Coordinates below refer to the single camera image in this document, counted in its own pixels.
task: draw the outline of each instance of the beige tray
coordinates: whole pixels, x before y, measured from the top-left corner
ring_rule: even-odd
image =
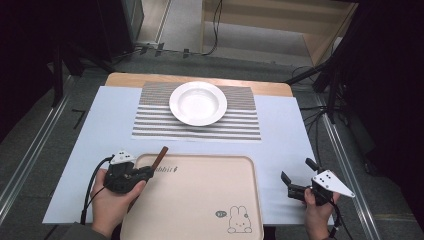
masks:
[[[142,155],[136,167],[155,158]],[[253,162],[167,154],[125,217],[121,238],[263,239]]]

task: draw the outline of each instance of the cartoon rabbit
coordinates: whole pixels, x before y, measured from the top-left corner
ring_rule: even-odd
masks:
[[[231,207],[231,218],[230,218],[230,227],[228,228],[229,233],[251,233],[252,228],[250,224],[249,216],[247,215],[247,210],[244,206]]]

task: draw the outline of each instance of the human hand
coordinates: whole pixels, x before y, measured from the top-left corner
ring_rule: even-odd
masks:
[[[339,193],[333,193],[334,203],[339,199]],[[333,206],[326,203],[322,206],[317,206],[315,202],[315,195],[310,188],[305,190],[305,227],[310,240],[322,240],[328,238],[328,219],[333,212]]]
[[[103,188],[106,169],[99,169],[96,175],[91,197],[93,198]],[[91,228],[110,238],[113,230],[120,224],[132,203],[137,199],[146,186],[145,181],[137,183],[127,194],[117,194],[104,188],[93,198],[93,225]]]

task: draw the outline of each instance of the white table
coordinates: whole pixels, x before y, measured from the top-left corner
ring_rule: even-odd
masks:
[[[305,164],[314,155],[295,98],[255,95],[262,142],[229,144],[131,139],[141,93],[141,88],[100,87],[43,223],[79,222],[89,179],[102,159],[121,149],[138,156],[157,154],[168,146],[169,154],[250,157],[256,168],[264,225],[303,224],[304,206],[287,197],[287,187],[280,179],[284,170],[294,184],[306,186],[314,175]],[[91,221],[89,209],[87,222]]]

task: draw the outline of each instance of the striped placemat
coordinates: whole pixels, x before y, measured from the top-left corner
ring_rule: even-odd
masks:
[[[169,98],[181,84],[146,82],[134,121],[133,139],[261,141],[255,101],[249,87],[217,86],[227,98],[226,113],[211,125],[196,127],[179,121],[169,108]]]

